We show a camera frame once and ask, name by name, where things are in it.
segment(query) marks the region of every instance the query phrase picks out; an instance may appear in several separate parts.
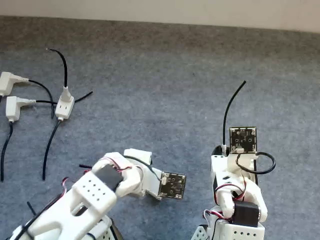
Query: black cable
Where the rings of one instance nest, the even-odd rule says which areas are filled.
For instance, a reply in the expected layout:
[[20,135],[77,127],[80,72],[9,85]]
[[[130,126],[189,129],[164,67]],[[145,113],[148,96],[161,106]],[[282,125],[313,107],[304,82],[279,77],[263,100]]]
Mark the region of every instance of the black cable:
[[84,164],[79,164],[79,167],[83,169],[92,169],[92,166],[84,165]]
[[[49,89],[48,89],[45,85],[43,85],[42,83],[40,83],[40,82],[38,82],[38,81],[34,81],[34,80],[30,80],[30,79],[29,79],[29,82],[30,82],[30,83],[34,83],[34,84],[37,84],[37,85],[43,87],[43,88],[46,90],[46,92],[48,93],[49,98],[50,98],[50,101],[51,101],[51,102],[54,101],[54,99],[52,98],[51,92],[49,91]],[[52,118],[52,119],[54,118],[54,112],[55,112],[54,104],[52,103],[52,104],[51,104],[51,118]]]
[[212,234],[211,240],[214,240],[214,236],[215,236],[215,233],[216,233],[216,225],[217,225],[218,220],[222,220],[222,219],[217,218],[217,219],[215,220],[215,222],[214,222],[214,229],[213,229],[213,234]]
[[235,160],[235,163],[238,165],[239,168],[241,168],[243,171],[246,171],[248,173],[251,173],[251,174],[268,174],[270,173],[273,169],[275,169],[276,167],[276,160],[275,158],[270,155],[269,153],[266,153],[266,152],[262,152],[262,151],[259,151],[255,154],[256,156],[259,156],[259,155],[263,155],[263,156],[267,156],[268,158],[270,158],[272,160],[272,166],[269,167],[267,170],[264,170],[264,171],[256,171],[256,170],[250,170],[242,165],[239,164],[239,158],[241,156],[241,153],[238,154],[238,156],[236,157],[236,160]]
[[5,154],[6,154],[6,149],[7,149],[7,146],[8,146],[8,143],[9,143],[9,140],[11,138],[11,135],[12,135],[12,132],[14,131],[14,123],[12,121],[9,122],[9,125],[10,125],[10,132],[4,142],[4,145],[3,145],[3,148],[2,148],[2,152],[1,152],[1,161],[0,161],[0,179],[1,179],[1,182],[4,181],[5,179],[5,170],[4,170],[4,167],[5,167]]
[[230,108],[230,105],[238,92],[242,89],[242,87],[246,84],[246,81],[243,81],[243,83],[238,87],[238,89],[235,91],[235,93],[232,95],[228,105],[226,106],[225,113],[224,113],[224,118],[223,118],[223,134],[222,134],[222,143],[223,145],[226,145],[226,120],[227,120],[227,114],[228,110]]
[[43,159],[43,166],[42,166],[42,180],[43,181],[46,180],[46,166],[47,166],[47,158],[48,158],[49,148],[50,148],[52,139],[54,138],[54,135],[55,135],[61,122],[62,122],[61,120],[58,120],[58,122],[56,123],[56,125],[51,133],[51,136],[49,138],[48,144],[46,145],[46,150],[45,150],[44,159]]
[[88,232],[87,235],[92,237],[93,240],[97,240],[96,237],[92,233]]
[[55,50],[53,48],[47,48],[47,50],[56,52],[57,54],[59,54],[60,58],[62,59],[63,67],[64,67],[64,87],[66,88],[68,86],[68,68],[67,68],[66,59],[63,56],[63,54],[61,52],[59,52],[58,50]]
[[87,93],[86,95],[80,97],[79,99],[75,100],[74,102],[77,103],[77,102],[80,102],[81,100],[85,99],[86,97],[90,96],[91,94],[93,94],[94,92],[91,91],[89,93]]
[[29,201],[26,202],[26,204],[28,205],[29,209],[31,210],[33,216],[36,215],[36,211],[34,210],[34,208],[32,207],[31,203]]
[[47,101],[47,100],[35,100],[36,103],[45,103],[45,104],[57,104],[55,101]]
[[[257,160],[256,159],[253,160],[253,170],[257,171]],[[257,174],[254,175],[254,180],[255,180],[255,184],[257,186],[259,186],[258,185],[258,175]]]
[[156,178],[157,178],[159,181],[161,181],[161,179],[160,179],[160,178],[158,177],[158,175],[154,172],[154,170],[152,169],[152,167],[151,167],[150,165],[146,164],[144,161],[142,161],[142,160],[140,160],[139,158],[136,158],[136,157],[134,157],[134,156],[127,156],[127,155],[123,155],[123,156],[124,156],[126,159],[132,159],[132,160],[135,160],[135,161],[137,161],[137,162],[145,165],[145,166],[150,170],[150,172],[152,172],[152,173],[156,176]]
[[33,218],[22,228],[19,234],[15,237],[14,240],[19,240],[24,233],[28,231],[28,228],[40,217],[40,215],[50,208],[54,203],[56,203],[61,197],[61,194],[58,194],[53,200],[51,200],[40,212],[38,212]]

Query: circuit board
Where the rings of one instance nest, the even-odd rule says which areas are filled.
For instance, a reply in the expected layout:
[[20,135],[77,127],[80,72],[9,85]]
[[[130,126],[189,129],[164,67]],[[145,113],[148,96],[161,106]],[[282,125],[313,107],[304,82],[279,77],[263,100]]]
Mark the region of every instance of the circuit board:
[[184,174],[163,171],[158,196],[182,199],[184,197],[186,179]]
[[230,152],[256,153],[257,128],[255,126],[230,127]]

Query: wire connector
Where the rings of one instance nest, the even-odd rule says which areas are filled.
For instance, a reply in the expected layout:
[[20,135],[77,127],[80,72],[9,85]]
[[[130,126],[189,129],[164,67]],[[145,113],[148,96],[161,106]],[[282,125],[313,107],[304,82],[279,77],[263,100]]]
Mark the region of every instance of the wire connector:
[[70,117],[75,104],[75,98],[71,95],[68,87],[63,87],[63,91],[55,108],[55,115],[58,120],[63,121]]
[[227,145],[222,144],[222,145],[221,145],[221,148],[222,148],[222,153],[223,153],[223,155],[225,156],[225,155],[227,154]]
[[34,99],[25,99],[16,96],[8,96],[6,98],[5,115],[9,122],[14,123],[20,118],[20,108],[36,103]]
[[28,78],[14,75],[8,71],[3,71],[0,75],[0,96],[10,95],[15,83],[26,83],[28,81]]

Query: gray carpet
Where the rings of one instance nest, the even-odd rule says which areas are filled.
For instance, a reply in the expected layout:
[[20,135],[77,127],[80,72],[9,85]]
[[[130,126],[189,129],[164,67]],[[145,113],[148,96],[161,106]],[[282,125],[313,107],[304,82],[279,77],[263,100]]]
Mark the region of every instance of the gray carpet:
[[[14,124],[0,184],[0,236],[9,236],[59,193],[61,179],[78,179],[78,164],[106,152],[153,152],[153,165],[187,174],[183,200],[125,197],[109,215],[124,238],[189,240],[202,211],[213,206],[210,155],[227,126],[257,126],[258,150],[277,160],[259,178],[268,207],[266,240],[314,240],[320,232],[320,35],[216,26],[0,17],[0,71],[44,83],[57,100],[68,85],[78,98],[51,145],[47,181],[42,162],[56,124],[50,106],[25,107]],[[47,100],[35,86],[16,85],[13,96]],[[9,124],[0,103],[0,143]],[[268,167],[261,159],[258,168]]]

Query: white wall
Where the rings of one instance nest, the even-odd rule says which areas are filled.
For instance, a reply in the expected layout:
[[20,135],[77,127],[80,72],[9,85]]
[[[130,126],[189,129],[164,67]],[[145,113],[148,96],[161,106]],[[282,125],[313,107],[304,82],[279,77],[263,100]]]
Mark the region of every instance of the white wall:
[[0,0],[0,15],[240,26],[320,33],[320,0]]

